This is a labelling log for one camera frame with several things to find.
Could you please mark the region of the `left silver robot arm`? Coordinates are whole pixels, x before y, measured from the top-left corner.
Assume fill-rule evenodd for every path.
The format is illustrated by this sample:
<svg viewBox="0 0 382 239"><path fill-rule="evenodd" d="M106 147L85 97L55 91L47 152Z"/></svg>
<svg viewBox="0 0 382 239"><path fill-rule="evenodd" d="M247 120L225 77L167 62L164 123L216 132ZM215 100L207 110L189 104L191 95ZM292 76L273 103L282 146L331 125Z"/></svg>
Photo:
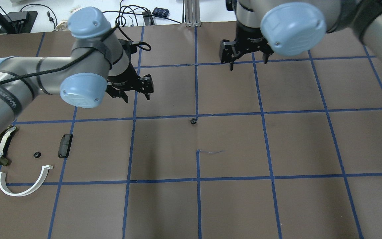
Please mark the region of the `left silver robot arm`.
<svg viewBox="0 0 382 239"><path fill-rule="evenodd" d="M73 12L68 29L75 38L70 56L0 58L0 133L39 95L59 95L80 108L98 107L106 91L128 102L126 91L149 99L154 92L151 75L140 77L128 47L139 42L118 39L115 30L95 7Z"/></svg>

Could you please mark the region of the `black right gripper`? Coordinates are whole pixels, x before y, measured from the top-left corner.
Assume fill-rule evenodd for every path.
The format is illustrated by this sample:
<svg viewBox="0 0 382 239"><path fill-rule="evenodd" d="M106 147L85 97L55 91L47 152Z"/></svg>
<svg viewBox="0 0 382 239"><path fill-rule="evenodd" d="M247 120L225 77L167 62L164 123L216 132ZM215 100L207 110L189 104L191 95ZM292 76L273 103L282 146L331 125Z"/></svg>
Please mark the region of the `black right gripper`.
<svg viewBox="0 0 382 239"><path fill-rule="evenodd" d="M267 39L264 38L261 29L251 28L245 25L237 25L235 39L220 41L220 63L229 63L229 69L234 70L234 62L247 53L260 51L263 53L264 64L268 63L269 57L274 53Z"/></svg>

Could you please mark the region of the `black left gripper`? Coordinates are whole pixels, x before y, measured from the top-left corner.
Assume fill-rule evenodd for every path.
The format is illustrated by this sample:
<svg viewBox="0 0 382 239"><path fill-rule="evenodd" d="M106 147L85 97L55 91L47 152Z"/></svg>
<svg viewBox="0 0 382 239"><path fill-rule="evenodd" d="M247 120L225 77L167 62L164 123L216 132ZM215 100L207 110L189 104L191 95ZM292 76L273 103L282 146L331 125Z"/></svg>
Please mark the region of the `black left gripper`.
<svg viewBox="0 0 382 239"><path fill-rule="evenodd" d="M129 102L127 91L136 91L144 94L147 100L154 93L153 79L150 74L140 77L134 68L128 69L120 75L108 76L106 93L112 98L121 98Z"/></svg>

